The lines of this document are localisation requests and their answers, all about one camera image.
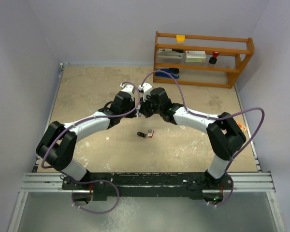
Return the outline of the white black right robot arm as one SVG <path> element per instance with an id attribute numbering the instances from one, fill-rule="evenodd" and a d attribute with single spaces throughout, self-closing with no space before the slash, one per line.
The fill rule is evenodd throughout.
<path id="1" fill-rule="evenodd" d="M 165 89 L 152 86 L 139 86 L 143 94 L 139 112 L 146 118 L 159 115 L 165 122 L 190 127 L 207 134 L 214 152 L 211 165 L 205 171 L 205 183 L 210 189 L 217 189 L 222 184 L 222 177 L 232 156 L 242 148 L 246 136 L 236 121 L 231 117 L 221 120 L 230 114 L 207 115 L 186 109 L 184 105 L 173 103 Z"/>

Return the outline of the red tag key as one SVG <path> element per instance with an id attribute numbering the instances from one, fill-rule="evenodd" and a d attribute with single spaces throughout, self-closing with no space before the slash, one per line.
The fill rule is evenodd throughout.
<path id="1" fill-rule="evenodd" d="M 154 135 L 154 130 L 149 129 L 147 133 L 147 138 L 153 138 L 153 135 Z"/>

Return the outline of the blue tag key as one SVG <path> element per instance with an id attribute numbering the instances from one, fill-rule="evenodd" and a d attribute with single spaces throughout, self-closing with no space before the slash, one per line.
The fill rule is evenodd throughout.
<path id="1" fill-rule="evenodd" d="M 140 118 L 142 116 L 142 114 L 139 112 L 139 110 L 136 110 L 136 117 Z"/>

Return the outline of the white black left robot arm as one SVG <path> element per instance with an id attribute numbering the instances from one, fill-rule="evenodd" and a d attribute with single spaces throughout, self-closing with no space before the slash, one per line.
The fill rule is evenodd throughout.
<path id="1" fill-rule="evenodd" d="M 51 168 L 70 176 L 78 189 L 86 189 L 90 172 L 73 158 L 76 144 L 96 132 L 112 128 L 124 117 L 136 117 L 132 90 L 121 90 L 109 107 L 105 106 L 77 122 L 52 122 L 40 140 L 36 154 Z"/>

